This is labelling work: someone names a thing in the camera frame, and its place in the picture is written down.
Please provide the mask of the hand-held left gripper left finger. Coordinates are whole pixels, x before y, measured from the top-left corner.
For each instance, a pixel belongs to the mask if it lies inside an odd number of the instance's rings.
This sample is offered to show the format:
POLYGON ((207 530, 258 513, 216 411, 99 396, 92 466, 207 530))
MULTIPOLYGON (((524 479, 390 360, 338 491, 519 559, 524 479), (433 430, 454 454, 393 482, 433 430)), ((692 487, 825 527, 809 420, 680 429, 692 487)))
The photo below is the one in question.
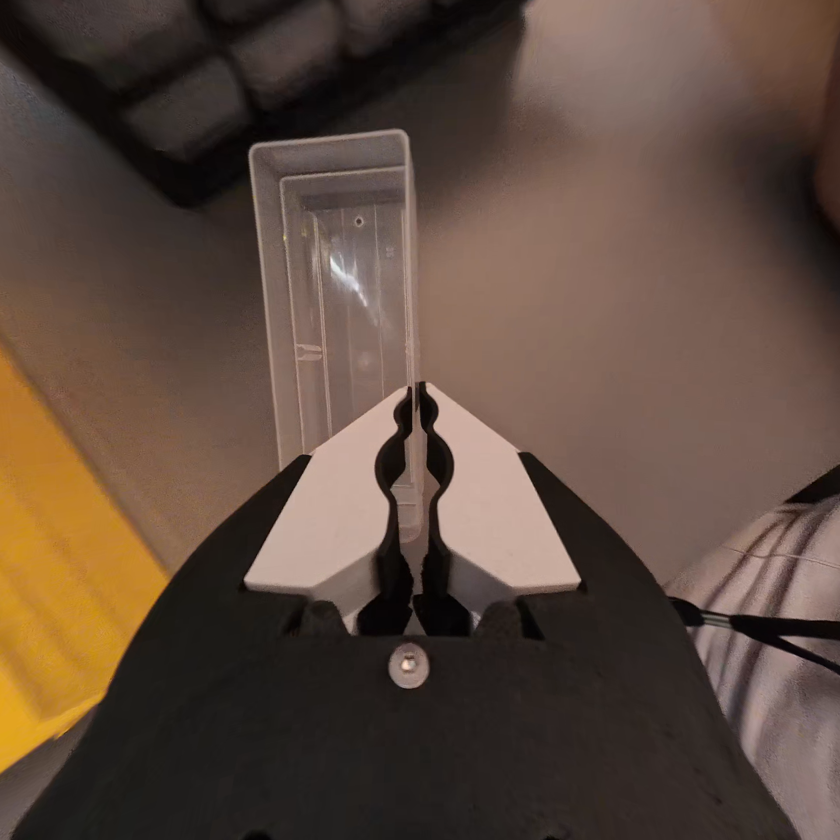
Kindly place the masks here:
POLYGON ((394 486, 406 471, 412 388, 387 396, 318 446, 245 574, 250 592, 335 606, 353 635, 399 635, 412 574, 394 486))

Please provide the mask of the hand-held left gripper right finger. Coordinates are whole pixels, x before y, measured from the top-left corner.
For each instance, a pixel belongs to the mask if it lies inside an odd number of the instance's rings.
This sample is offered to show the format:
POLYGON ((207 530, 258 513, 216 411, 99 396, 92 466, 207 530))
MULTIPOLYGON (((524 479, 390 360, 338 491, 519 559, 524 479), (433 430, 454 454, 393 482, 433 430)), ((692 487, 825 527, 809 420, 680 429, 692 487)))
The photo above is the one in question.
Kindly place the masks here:
POLYGON ((487 608, 582 583, 521 453, 435 385, 417 387, 428 508, 421 591, 413 610, 431 637, 467 637, 487 608))

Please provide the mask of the clear plastic drawer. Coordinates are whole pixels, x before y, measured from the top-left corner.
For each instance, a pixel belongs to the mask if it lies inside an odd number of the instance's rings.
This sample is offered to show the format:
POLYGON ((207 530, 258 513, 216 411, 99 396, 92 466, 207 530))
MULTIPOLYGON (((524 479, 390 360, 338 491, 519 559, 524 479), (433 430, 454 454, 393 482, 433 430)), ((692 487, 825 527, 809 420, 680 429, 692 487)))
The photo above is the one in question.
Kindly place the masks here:
POLYGON ((401 129, 255 144, 248 168, 281 468, 419 381, 401 129))

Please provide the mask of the yellow plastic bin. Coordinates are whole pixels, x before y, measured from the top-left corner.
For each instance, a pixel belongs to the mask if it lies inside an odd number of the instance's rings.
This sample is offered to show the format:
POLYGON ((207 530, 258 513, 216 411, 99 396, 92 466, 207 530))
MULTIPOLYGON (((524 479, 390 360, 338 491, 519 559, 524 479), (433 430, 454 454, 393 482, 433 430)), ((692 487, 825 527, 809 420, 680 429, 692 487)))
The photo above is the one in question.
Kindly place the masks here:
POLYGON ((1 350, 1 771, 104 698, 169 581, 1 350))

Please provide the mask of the black drawer cabinet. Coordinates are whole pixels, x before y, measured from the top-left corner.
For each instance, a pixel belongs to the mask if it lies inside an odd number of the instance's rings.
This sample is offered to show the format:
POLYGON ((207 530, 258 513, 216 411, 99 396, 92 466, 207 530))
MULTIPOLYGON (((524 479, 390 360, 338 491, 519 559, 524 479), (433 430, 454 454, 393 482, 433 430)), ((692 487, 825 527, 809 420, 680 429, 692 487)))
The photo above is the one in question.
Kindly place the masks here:
POLYGON ((464 1, 437 5, 414 34, 365 59, 350 59, 338 76, 304 96, 268 112, 233 136, 189 161, 175 161, 139 141, 111 106, 119 100, 84 70, 54 56, 19 13, 1 5, 5 48, 47 89, 102 139, 109 142, 147 182, 179 207, 199 207, 226 190, 245 172, 251 145, 314 133, 367 100, 381 95, 431 66, 449 51, 491 26, 520 15, 525 2, 464 1))

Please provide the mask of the grid of translucent drawers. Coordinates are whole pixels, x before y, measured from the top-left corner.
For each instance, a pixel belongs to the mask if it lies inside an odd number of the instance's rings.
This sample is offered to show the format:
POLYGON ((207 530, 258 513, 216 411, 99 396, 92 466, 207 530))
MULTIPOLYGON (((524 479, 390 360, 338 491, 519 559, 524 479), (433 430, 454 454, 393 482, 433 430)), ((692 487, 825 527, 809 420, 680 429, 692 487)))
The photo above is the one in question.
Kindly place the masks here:
POLYGON ((412 35, 446 2, 24 1, 52 54, 119 100, 139 141, 189 161, 412 35))

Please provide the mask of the person's white shirt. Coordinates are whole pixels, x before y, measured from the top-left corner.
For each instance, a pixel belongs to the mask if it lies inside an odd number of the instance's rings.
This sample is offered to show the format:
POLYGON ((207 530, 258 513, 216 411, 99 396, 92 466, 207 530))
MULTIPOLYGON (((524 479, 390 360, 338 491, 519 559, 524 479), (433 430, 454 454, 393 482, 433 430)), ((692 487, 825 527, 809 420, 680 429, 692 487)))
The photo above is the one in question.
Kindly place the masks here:
MULTIPOLYGON (((714 613, 839 619, 839 500, 790 501, 666 584, 714 613)), ((724 628, 690 632, 743 751, 801 838, 839 838, 839 678, 724 628)))

